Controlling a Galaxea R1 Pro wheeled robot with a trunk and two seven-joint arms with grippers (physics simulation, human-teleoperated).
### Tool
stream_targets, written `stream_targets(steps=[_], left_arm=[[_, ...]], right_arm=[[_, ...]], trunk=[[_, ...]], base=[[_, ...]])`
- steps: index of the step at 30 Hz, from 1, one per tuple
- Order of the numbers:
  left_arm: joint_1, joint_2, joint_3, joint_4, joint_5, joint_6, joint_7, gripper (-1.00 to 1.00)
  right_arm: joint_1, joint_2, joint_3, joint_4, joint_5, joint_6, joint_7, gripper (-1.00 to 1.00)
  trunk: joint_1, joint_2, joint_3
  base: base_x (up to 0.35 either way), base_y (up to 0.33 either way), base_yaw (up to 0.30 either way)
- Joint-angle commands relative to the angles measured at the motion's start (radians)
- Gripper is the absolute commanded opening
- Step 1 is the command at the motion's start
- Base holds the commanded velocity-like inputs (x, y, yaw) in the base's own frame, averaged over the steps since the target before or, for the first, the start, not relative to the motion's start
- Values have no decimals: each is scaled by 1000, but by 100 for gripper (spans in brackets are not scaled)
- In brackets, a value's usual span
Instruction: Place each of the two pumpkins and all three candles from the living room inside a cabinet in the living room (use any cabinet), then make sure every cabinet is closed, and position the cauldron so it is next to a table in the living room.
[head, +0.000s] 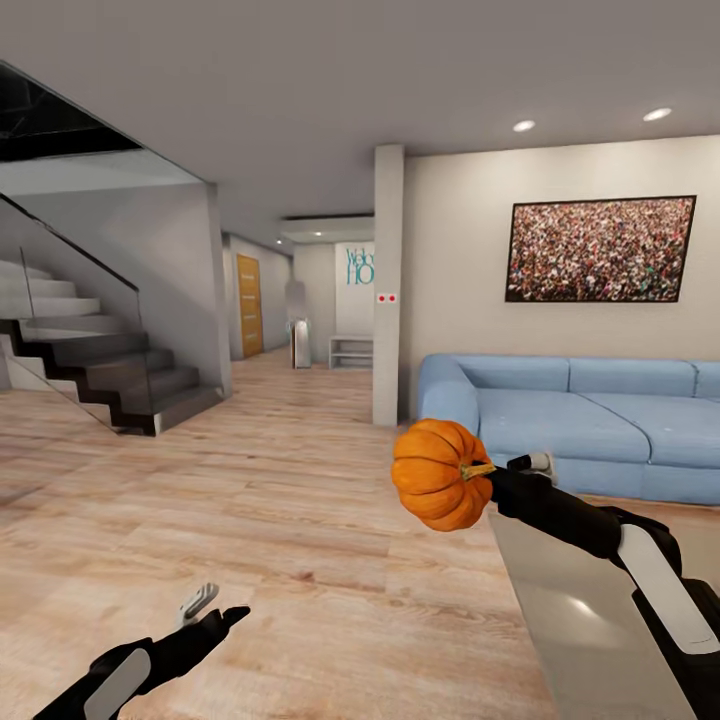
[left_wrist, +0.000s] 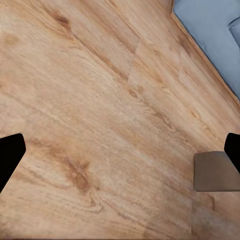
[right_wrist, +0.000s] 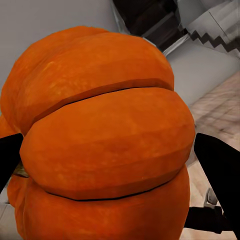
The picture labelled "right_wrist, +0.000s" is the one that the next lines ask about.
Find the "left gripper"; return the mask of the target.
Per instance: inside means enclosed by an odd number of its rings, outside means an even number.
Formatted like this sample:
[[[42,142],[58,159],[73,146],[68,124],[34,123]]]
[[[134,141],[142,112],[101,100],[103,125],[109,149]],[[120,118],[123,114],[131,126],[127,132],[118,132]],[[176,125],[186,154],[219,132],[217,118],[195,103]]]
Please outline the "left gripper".
[[[223,231],[233,231],[226,214],[221,206],[214,209],[203,207],[191,207],[192,229],[215,232],[221,234]]]

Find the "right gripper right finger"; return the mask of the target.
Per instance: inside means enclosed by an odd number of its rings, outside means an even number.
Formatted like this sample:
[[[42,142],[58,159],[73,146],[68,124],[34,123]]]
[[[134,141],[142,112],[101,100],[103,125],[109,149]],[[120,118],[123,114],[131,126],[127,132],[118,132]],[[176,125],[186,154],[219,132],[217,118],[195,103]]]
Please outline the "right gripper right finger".
[[[224,141],[198,133],[194,152],[237,240],[240,240],[240,151]]]

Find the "pumpkin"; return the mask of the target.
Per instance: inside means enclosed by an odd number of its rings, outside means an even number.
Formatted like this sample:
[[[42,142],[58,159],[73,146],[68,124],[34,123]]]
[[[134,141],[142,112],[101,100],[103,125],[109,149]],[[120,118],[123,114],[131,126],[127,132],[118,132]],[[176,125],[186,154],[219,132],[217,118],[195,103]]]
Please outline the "pumpkin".
[[[179,240],[190,208],[192,113],[142,37],[76,26],[33,43],[0,97],[21,133],[8,203],[23,240]]]

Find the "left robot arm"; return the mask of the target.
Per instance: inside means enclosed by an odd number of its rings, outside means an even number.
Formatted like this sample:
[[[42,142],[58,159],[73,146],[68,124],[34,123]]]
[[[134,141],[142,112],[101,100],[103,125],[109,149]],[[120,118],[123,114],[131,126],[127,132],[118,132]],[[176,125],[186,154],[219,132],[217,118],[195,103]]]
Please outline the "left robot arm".
[[[216,206],[217,199],[213,188],[205,193],[203,207],[190,207],[184,228],[215,232],[233,231],[221,206]],[[0,202],[0,240],[24,240],[18,233],[15,208],[9,203]]]

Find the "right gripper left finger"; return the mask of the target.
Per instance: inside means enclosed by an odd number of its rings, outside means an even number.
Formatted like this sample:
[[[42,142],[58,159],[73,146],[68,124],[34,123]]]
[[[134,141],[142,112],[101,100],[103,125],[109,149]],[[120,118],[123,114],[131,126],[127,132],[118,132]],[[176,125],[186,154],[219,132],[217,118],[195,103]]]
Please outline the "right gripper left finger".
[[[21,133],[0,138],[0,193],[21,160],[19,151],[23,140]]]

